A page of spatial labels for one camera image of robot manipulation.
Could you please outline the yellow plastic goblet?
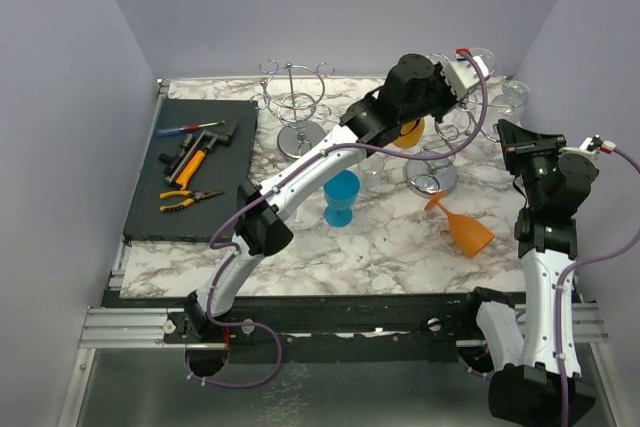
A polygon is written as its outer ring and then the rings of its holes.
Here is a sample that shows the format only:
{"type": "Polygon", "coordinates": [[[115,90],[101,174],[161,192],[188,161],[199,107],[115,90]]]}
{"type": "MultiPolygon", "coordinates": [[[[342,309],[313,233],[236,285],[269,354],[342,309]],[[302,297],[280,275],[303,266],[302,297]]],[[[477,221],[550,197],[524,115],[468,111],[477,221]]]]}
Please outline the yellow plastic goblet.
{"type": "Polygon", "coordinates": [[[425,120],[420,118],[402,126],[399,137],[393,141],[393,145],[399,149],[410,149],[416,146],[424,133],[425,120]]]}

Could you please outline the clear ribbed wine glass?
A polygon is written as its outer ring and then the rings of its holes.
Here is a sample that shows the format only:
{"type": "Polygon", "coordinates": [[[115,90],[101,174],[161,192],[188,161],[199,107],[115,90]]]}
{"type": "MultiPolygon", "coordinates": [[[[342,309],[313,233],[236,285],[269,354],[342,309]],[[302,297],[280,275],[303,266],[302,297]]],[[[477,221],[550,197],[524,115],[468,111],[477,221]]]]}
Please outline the clear ribbed wine glass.
{"type": "Polygon", "coordinates": [[[519,121],[528,104],[529,95],[530,89],[524,82],[505,81],[501,85],[501,93],[494,101],[499,115],[514,122],[519,121]]]}

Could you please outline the tall clear flute glass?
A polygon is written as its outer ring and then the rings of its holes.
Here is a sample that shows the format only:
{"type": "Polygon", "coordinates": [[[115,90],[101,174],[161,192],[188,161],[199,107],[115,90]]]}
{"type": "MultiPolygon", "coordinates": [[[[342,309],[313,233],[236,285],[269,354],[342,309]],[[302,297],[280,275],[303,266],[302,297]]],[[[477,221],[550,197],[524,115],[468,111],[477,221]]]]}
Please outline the tall clear flute glass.
{"type": "Polygon", "coordinates": [[[483,47],[471,47],[469,49],[469,52],[476,60],[482,60],[483,64],[487,68],[489,76],[492,76],[494,74],[496,58],[491,50],[483,47]]]}

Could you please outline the short ribbed clear glass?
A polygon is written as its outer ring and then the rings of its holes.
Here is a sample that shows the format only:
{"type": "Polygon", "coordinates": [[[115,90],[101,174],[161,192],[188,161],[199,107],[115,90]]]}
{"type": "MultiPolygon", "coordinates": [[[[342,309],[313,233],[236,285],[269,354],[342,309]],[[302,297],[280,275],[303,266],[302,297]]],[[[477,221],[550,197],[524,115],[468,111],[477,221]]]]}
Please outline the short ribbed clear glass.
{"type": "Polygon", "coordinates": [[[378,154],[372,154],[360,161],[357,164],[357,173],[361,187],[367,191],[377,187],[383,177],[384,167],[384,159],[378,154]]]}

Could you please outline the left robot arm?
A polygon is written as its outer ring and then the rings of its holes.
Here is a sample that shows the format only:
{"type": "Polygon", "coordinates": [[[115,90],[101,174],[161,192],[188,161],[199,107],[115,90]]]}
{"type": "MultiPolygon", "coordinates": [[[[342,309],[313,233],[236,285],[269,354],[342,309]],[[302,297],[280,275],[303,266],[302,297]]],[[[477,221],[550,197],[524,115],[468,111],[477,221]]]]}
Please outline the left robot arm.
{"type": "Polygon", "coordinates": [[[309,152],[260,185],[238,188],[235,212],[218,229],[234,231],[213,250],[227,249],[222,264],[207,284],[187,298],[187,329],[201,342],[214,340],[227,313],[252,271],[262,260],[285,249],[293,239],[286,224],[312,193],[371,153],[384,153],[404,125],[426,116],[443,117],[478,85],[487,68],[469,52],[444,64],[419,54],[405,54],[380,87],[353,103],[326,136],[309,152]]]}

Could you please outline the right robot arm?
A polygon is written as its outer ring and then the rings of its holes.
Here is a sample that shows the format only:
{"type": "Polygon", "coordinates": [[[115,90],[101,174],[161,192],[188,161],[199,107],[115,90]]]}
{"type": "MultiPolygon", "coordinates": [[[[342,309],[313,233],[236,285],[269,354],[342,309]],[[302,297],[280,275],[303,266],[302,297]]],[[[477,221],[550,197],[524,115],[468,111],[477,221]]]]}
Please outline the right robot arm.
{"type": "Polygon", "coordinates": [[[597,137],[570,148],[562,135],[497,123],[507,171],[523,184],[525,205],[514,225],[525,276],[524,320],[499,292],[475,293],[479,303],[460,314],[462,331],[485,338],[493,374],[489,410],[522,426],[572,426],[595,404],[582,379],[572,322],[574,219],[599,171],[597,137]]]}

